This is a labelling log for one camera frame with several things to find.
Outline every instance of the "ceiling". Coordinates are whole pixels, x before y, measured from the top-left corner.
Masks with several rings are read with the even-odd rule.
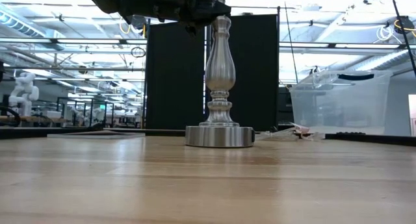
[[[413,7],[413,0],[396,1],[400,13],[415,21],[416,8]],[[129,26],[120,20],[119,14],[105,14],[94,6],[91,0],[0,0],[0,2],[2,3],[0,12],[9,11],[30,27],[45,32],[46,37],[53,35],[61,38],[143,39],[137,32],[128,30]],[[367,4],[364,0],[227,0],[227,4],[233,7],[233,15],[276,14],[277,6],[286,5],[287,12],[282,9],[280,25],[280,38],[284,42],[289,42],[291,38],[292,42],[404,43],[403,35],[392,32],[394,27],[392,23],[396,18],[392,0],[367,0]],[[150,20],[152,24],[160,23],[157,19]],[[390,29],[382,30],[387,22],[390,22]],[[0,24],[0,37],[27,37],[27,35]],[[415,37],[411,33],[408,34],[408,38],[411,44],[416,44]],[[146,50],[146,41],[143,42],[139,47]],[[85,92],[85,90],[77,90],[76,87],[81,85],[95,87],[102,92],[128,93],[132,96],[134,94],[140,96],[143,91],[144,72],[141,69],[144,68],[146,57],[135,58],[130,55],[131,49],[137,45],[72,44],[58,53],[40,44],[0,43],[0,46],[0,58],[7,58],[9,66],[48,67],[56,62],[62,68],[52,72],[56,77],[82,77],[78,71],[65,68],[84,66],[88,69],[86,76],[89,78],[136,80],[123,84],[118,82],[117,88],[111,88],[106,85],[107,82],[66,82],[71,85],[66,87],[76,92]],[[281,52],[280,78],[282,82],[290,83],[296,82],[295,65],[300,80],[309,75],[311,69],[318,68],[320,71],[350,69],[359,62],[374,58],[374,55],[382,58],[396,51],[301,49],[295,51],[294,60],[290,49],[282,49]],[[394,68],[408,69],[410,65],[407,61],[404,59],[402,63],[395,64]]]

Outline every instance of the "black backdrop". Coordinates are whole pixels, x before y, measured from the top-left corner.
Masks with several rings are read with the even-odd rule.
[[[243,127],[268,131],[278,113],[276,15],[234,16],[231,22],[229,48],[237,78],[230,90],[231,118]]]
[[[185,130],[203,121],[203,31],[183,25],[150,27],[146,61],[146,128]]]
[[[229,46],[237,80],[230,90],[231,117],[243,127],[276,125],[278,98],[276,15],[234,16]],[[179,129],[203,121],[203,32],[182,25],[150,28],[146,64],[146,128]]]

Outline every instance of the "plastic storage container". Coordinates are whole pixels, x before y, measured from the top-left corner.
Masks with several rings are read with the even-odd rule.
[[[323,71],[291,88],[294,122],[310,132],[383,134],[390,71]]]

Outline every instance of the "silver candlestick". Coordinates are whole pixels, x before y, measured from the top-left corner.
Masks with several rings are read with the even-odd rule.
[[[228,91],[235,84],[235,66],[228,44],[231,20],[227,16],[218,16],[212,26],[214,44],[205,71],[205,83],[213,100],[208,103],[207,121],[198,127],[187,127],[186,144],[198,147],[251,147],[253,129],[240,127],[229,115],[233,104],[227,100]]]

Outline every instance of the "round metal base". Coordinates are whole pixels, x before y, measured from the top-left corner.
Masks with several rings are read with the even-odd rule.
[[[186,145],[196,147],[251,147],[255,132],[251,127],[187,127]]]

